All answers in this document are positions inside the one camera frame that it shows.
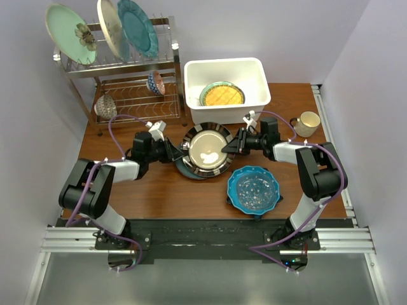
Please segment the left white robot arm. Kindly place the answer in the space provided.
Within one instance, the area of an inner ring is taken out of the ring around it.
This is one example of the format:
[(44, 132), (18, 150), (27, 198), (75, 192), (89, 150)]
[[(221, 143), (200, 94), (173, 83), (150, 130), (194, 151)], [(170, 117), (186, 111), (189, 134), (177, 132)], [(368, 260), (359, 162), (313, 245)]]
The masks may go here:
[(171, 163), (182, 157), (169, 138), (155, 139), (150, 132), (139, 132), (120, 159), (77, 160), (59, 194), (59, 205), (71, 211), (66, 227), (73, 226), (80, 215), (100, 228), (102, 237), (117, 249), (129, 247), (134, 243), (130, 221), (109, 204), (113, 184), (139, 180), (151, 163)]

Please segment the dark blue glazed plate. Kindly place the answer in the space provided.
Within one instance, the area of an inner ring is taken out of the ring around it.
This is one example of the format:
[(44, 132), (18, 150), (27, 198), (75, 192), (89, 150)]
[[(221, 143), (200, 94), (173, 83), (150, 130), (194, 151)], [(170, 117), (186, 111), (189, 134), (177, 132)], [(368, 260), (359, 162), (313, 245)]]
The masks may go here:
[(200, 177), (193, 172), (189, 171), (189, 169), (185, 166), (182, 159), (178, 159), (175, 161), (176, 167), (178, 171), (185, 177), (192, 179), (192, 180), (205, 180), (205, 177)]

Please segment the black striped plate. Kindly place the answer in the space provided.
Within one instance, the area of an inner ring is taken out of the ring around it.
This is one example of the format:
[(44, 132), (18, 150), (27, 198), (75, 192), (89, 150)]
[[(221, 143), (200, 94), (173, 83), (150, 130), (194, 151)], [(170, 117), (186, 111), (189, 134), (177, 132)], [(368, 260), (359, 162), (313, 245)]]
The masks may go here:
[(181, 164), (203, 179), (221, 175), (235, 159), (233, 153), (222, 151), (232, 140), (233, 135), (224, 125), (213, 122), (195, 125), (180, 144)]

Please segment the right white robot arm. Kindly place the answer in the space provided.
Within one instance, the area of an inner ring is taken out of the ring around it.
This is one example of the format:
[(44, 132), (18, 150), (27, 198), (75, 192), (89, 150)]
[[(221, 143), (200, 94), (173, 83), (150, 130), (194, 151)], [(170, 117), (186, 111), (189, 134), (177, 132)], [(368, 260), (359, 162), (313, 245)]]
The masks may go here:
[(311, 144), (293, 139), (284, 142), (280, 138), (276, 118), (266, 117), (259, 123), (260, 131), (257, 133), (252, 132), (249, 126), (240, 128), (222, 151), (248, 155), (257, 150), (270, 161), (297, 166), (303, 194), (296, 210), (273, 234), (269, 244), (251, 247), (251, 250), (258, 251), (284, 243), (287, 248), (296, 250), (312, 237), (326, 205), (347, 187), (347, 175), (332, 143)]

